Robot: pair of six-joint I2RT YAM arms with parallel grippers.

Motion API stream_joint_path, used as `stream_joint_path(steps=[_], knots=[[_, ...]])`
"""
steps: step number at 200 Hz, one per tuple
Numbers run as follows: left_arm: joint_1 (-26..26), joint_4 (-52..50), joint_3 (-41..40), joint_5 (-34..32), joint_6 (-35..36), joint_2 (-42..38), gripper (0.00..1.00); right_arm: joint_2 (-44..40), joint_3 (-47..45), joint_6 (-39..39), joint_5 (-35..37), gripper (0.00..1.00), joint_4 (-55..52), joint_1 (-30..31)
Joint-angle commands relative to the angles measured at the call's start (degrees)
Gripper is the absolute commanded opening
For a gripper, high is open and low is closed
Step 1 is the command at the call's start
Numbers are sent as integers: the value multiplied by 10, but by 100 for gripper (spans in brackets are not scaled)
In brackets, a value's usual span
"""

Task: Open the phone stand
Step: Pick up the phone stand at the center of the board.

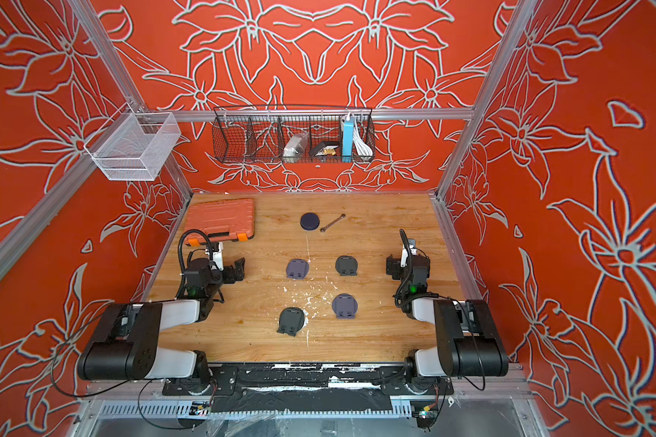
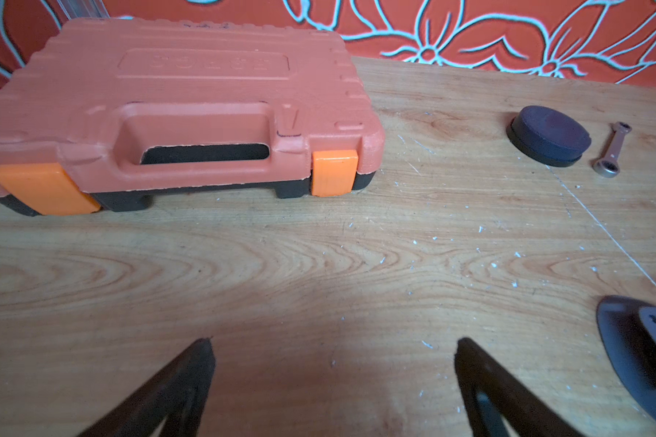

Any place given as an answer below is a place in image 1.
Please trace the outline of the dark grey phone stand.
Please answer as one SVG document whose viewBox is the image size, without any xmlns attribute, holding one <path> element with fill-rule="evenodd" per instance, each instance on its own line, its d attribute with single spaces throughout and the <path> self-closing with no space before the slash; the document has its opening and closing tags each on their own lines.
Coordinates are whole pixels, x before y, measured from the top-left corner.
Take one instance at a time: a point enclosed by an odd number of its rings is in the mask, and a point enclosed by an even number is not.
<svg viewBox="0 0 656 437">
<path fill-rule="evenodd" d="M 356 276 L 359 263 L 356 258 L 348 255 L 339 256 L 335 262 L 335 269 L 341 277 Z"/>
<path fill-rule="evenodd" d="M 280 314 L 277 332 L 295 337 L 304 327 L 304 323 L 304 311 L 296 307 L 288 307 Z"/>
</svg>

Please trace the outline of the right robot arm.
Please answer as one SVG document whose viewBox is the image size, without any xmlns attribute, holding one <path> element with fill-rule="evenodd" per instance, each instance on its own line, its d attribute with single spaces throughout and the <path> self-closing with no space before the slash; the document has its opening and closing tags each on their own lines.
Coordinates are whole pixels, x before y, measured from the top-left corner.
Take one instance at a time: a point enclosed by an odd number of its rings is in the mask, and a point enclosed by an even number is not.
<svg viewBox="0 0 656 437">
<path fill-rule="evenodd" d="M 406 380 L 415 378 L 503 377 L 509 359 L 488 304 L 456 300 L 428 289 L 431 260 L 400 229 L 402 253 L 386 259 L 386 274 L 398 282 L 394 304 L 408 318 L 432 325 L 436 345 L 411 351 L 405 359 Z"/>
</svg>

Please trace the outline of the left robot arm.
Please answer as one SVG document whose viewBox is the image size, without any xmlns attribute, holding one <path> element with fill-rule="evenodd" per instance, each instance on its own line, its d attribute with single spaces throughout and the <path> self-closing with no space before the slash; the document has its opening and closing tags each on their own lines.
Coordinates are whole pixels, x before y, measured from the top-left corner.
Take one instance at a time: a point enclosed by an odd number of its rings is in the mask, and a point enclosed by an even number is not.
<svg viewBox="0 0 656 437">
<path fill-rule="evenodd" d="M 177 249 L 180 285 L 172 300 L 110 304 L 78 359 L 85 381 L 177 380 L 194 382 L 198 391 L 211 386 L 203 351 L 177 351 L 159 344 L 160 333 L 207 320 L 224 303 L 222 286 L 242 282 L 245 260 L 224 265 L 222 244 L 199 229 L 180 237 Z"/>
</svg>

